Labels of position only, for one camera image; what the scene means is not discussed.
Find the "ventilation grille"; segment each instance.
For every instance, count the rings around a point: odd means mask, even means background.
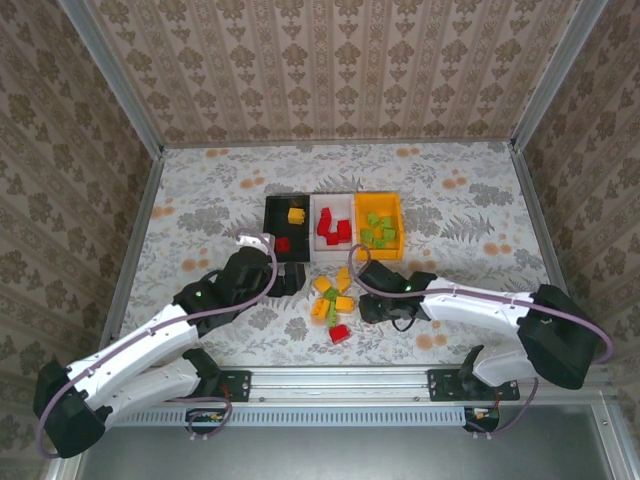
[[[152,408],[129,415],[116,426],[186,426],[192,408]],[[463,407],[276,408],[236,407],[229,426],[236,427],[400,427],[464,425]],[[195,426],[215,423],[194,422]]]

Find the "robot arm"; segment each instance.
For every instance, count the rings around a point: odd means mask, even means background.
[[[576,323],[523,306],[541,305],[587,318],[564,292],[551,285],[541,285],[535,293],[502,293],[457,285],[425,272],[414,272],[407,280],[375,260],[361,273],[360,280],[384,292],[421,292],[410,298],[361,296],[360,314],[367,323],[446,320],[504,335],[506,341],[497,347],[472,349],[465,362],[473,365],[473,377],[485,385],[497,387],[506,381],[540,376],[560,387],[579,389],[593,361],[598,335]],[[478,297],[457,295],[457,289]],[[480,298],[483,295],[501,296],[508,302],[488,301]]]
[[[242,247],[229,258],[224,269],[187,285],[151,320],[109,347],[66,368],[56,360],[45,365],[38,373],[33,403],[38,417],[58,391],[77,380],[55,404],[45,422],[45,430],[60,456],[69,458],[83,452],[120,418],[132,412],[176,397],[212,396],[218,387],[220,369],[204,350],[184,351],[211,330],[232,322],[242,310],[194,321],[171,323],[171,320],[240,305],[256,297],[273,275],[269,261],[269,255],[260,248]],[[293,295],[304,283],[303,265],[287,263],[284,276],[276,277],[267,295]],[[107,359],[123,347],[127,347],[125,352]],[[184,353],[177,360],[143,373],[180,352]],[[92,366],[101,359],[106,361],[92,371]],[[81,376],[87,369],[89,375]]]

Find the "floral tablecloth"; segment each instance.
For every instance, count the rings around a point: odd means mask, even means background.
[[[236,250],[239,227],[262,228],[267,195],[397,191],[404,260],[392,268],[437,273],[489,289],[535,290],[548,281],[505,143],[362,144],[165,152],[166,161],[122,334],[151,318],[173,295]],[[399,333],[357,314],[339,315],[352,337],[333,345],[310,319],[311,280],[344,264],[308,264],[294,297],[268,299],[204,337],[221,365],[458,363],[500,337],[454,322],[418,321]],[[352,286],[348,295],[362,291]]]

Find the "red lego brick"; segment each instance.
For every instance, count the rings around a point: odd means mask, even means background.
[[[351,222],[349,220],[338,221],[338,241],[340,243],[351,241]]]
[[[329,336],[331,337],[331,341],[334,345],[338,343],[344,342],[347,338],[351,336],[351,332],[347,328],[346,325],[338,325],[337,327],[333,327],[329,329]]]
[[[291,244],[288,237],[276,238],[276,252],[277,253],[289,253],[291,251]]]
[[[339,242],[338,232],[329,232],[327,234],[327,245],[337,245]]]
[[[317,228],[318,236],[326,237],[329,235],[329,228],[331,228],[331,216],[320,217]]]

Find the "green block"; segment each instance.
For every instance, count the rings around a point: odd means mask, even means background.
[[[396,239],[396,231],[391,228],[385,228],[382,231],[382,235],[387,242],[391,242]]]
[[[327,289],[326,292],[324,292],[324,295],[322,295],[324,298],[326,298],[327,300],[329,300],[331,302],[331,304],[333,305],[336,301],[336,298],[338,298],[340,296],[340,292],[338,290],[336,290],[333,287],[329,287]]]
[[[373,243],[373,230],[361,230],[360,241],[364,243]]]
[[[367,223],[370,227],[377,227],[380,223],[380,217],[378,217],[375,213],[371,212],[367,215]]]
[[[336,316],[336,302],[334,301],[332,301],[331,305],[329,305],[329,315],[327,316],[327,318],[329,319],[329,328],[333,328],[338,325],[338,319]]]

